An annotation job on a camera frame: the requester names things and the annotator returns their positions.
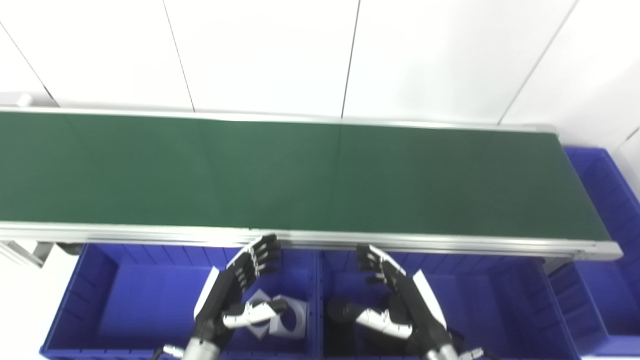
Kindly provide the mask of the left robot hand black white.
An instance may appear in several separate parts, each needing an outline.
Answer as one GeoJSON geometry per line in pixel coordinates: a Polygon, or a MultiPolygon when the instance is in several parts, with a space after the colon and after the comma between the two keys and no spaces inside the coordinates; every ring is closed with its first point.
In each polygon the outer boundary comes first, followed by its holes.
{"type": "Polygon", "coordinates": [[[269,321],[288,310],[285,300],[242,303],[243,294],[265,274],[276,272],[281,243],[276,234],[266,234],[243,246],[220,271],[211,269],[194,308],[190,338],[197,346],[221,350],[237,328],[269,321]]]}

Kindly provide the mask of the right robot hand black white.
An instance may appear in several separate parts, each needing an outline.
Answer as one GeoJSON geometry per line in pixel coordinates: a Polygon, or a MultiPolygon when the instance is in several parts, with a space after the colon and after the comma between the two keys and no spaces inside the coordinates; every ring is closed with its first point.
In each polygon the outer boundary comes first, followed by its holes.
{"type": "Polygon", "coordinates": [[[390,309],[378,311],[348,304],[342,313],[350,321],[413,343],[419,356],[439,353],[444,347],[453,345],[444,315],[441,311],[432,312],[429,308],[428,299],[435,299],[435,296],[421,272],[407,275],[392,256],[372,244],[358,244],[356,253],[359,269],[374,274],[366,282],[385,284],[406,310],[407,322],[393,320],[390,309]]]}

